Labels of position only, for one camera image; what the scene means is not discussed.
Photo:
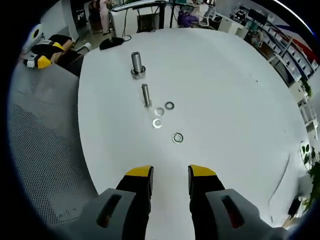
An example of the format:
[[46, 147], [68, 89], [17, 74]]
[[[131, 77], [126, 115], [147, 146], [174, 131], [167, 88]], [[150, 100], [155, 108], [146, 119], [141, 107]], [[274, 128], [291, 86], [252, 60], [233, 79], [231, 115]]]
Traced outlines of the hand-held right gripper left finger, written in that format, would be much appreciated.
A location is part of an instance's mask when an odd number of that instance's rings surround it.
[[151, 212], [153, 167], [129, 170], [116, 188], [90, 201], [72, 224], [75, 240], [143, 240]]

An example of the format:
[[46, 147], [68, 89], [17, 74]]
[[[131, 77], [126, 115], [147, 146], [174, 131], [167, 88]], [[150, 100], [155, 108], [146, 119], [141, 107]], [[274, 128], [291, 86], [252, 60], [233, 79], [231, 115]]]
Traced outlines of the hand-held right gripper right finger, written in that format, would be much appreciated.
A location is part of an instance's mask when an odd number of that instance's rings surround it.
[[188, 166], [189, 210], [197, 240], [286, 240], [282, 227], [265, 223], [258, 208], [234, 189], [226, 189], [217, 174], [203, 166]]

